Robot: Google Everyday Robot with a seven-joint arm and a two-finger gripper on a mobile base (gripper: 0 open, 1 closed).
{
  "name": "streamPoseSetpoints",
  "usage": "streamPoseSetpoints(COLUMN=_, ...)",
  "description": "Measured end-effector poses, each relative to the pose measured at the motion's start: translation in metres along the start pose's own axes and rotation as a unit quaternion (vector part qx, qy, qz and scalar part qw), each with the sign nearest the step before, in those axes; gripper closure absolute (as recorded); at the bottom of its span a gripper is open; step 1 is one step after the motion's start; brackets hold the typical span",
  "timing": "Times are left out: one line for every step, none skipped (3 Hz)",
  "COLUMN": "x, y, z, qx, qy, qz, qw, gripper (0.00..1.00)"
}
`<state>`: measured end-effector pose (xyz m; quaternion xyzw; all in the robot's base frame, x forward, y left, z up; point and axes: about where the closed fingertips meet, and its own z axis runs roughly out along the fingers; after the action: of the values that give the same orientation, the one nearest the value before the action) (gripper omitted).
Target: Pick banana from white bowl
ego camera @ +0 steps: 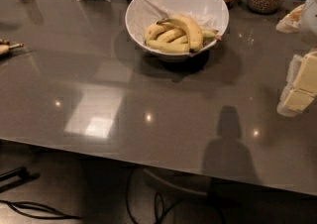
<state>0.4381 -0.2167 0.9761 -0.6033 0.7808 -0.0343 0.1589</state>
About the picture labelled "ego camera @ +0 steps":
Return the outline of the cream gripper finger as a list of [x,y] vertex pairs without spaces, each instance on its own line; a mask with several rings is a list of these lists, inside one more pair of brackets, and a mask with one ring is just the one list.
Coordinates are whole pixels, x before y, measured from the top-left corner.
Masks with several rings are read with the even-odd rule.
[[314,96],[309,92],[296,89],[287,84],[282,90],[276,111],[285,117],[295,117],[303,113],[313,101]]
[[288,68],[286,82],[295,89],[317,94],[317,53],[294,55]]

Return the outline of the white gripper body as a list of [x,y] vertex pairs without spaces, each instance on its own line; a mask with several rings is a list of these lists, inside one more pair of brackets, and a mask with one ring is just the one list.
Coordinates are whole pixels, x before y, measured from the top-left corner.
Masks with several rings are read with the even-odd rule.
[[302,42],[317,45],[317,0],[306,0],[276,25],[279,32],[298,33]]

